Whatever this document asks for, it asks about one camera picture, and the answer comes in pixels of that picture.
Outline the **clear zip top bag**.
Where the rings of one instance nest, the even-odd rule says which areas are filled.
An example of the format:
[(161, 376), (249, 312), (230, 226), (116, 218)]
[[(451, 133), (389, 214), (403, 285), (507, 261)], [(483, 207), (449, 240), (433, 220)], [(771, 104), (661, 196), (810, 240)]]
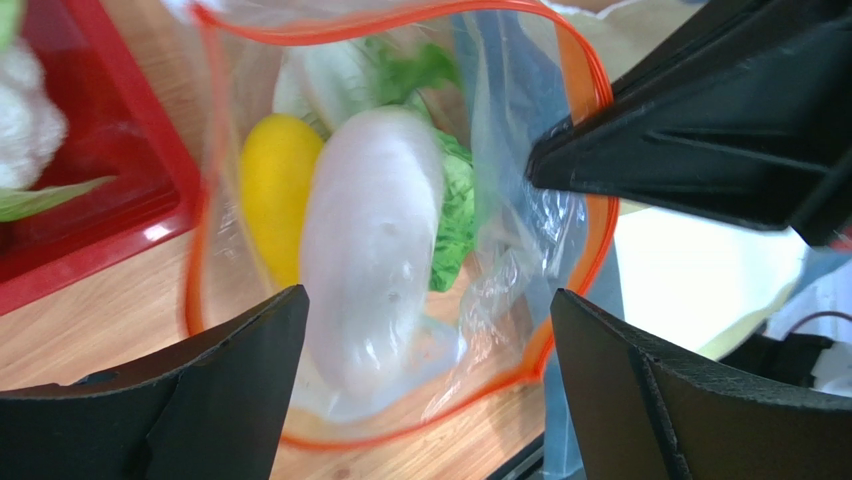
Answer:
[(171, 1), (210, 82), (189, 334), (287, 288), (306, 330), (279, 441), (414, 434), (538, 382), (550, 303), (592, 286), (615, 199), (537, 188), (534, 143), (612, 100), (543, 1)]

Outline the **yellow bell pepper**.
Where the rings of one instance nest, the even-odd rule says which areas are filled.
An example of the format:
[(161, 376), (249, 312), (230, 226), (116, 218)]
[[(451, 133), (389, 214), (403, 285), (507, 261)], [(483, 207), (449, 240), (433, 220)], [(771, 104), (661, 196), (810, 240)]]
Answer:
[(299, 118), (272, 114), (247, 136), (239, 163), (240, 206), (260, 258), (280, 287), (299, 281), (299, 247), (324, 140)]

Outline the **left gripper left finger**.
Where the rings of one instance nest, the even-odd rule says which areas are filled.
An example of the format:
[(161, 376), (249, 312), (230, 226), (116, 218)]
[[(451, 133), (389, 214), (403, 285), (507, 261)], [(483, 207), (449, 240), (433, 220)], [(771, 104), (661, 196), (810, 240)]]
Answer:
[(62, 386), (1, 395), (5, 479), (266, 479), (302, 351), (293, 286), (236, 318)]

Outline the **green lettuce cabbage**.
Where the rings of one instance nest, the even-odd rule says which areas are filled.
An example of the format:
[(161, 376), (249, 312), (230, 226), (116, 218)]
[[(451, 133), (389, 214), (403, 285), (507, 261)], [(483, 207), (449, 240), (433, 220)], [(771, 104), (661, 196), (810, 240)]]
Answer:
[(422, 93), (459, 83), (446, 48), (425, 42), (405, 49), (372, 35), (292, 48), (272, 100), (273, 112), (305, 121), (323, 140), (373, 121), (368, 139), (418, 162), (435, 210), (429, 288), (440, 293), (453, 286), (474, 247), (474, 162), (469, 148), (437, 126)]

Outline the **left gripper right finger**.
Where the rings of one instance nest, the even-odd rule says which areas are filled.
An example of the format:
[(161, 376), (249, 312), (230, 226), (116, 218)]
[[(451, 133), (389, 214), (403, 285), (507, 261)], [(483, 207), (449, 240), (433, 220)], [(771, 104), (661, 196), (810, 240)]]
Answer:
[(847, 479), (851, 401), (758, 376), (567, 291), (551, 317), (589, 479)]

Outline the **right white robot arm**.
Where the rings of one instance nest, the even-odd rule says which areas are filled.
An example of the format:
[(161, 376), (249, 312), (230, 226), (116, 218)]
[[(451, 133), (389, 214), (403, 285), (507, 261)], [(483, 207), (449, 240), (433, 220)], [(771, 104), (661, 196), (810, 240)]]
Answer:
[(736, 368), (851, 392), (851, 5), (706, 1), (534, 146), (538, 187), (637, 205), (622, 317)]

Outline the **white radish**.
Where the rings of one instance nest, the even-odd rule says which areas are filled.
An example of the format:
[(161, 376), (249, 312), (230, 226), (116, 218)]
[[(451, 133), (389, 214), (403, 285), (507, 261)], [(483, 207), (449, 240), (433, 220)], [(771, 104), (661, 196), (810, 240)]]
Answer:
[(314, 172), (300, 244), (306, 344), (323, 379), (366, 399), (403, 374), (429, 290), (430, 182), (418, 162), (344, 126)]

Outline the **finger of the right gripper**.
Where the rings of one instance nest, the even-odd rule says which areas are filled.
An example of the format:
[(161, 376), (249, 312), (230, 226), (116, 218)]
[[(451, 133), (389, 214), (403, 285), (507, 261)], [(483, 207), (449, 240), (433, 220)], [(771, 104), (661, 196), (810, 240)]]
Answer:
[(851, 4), (704, 5), (534, 145), (538, 188), (618, 197), (813, 247), (851, 243)]

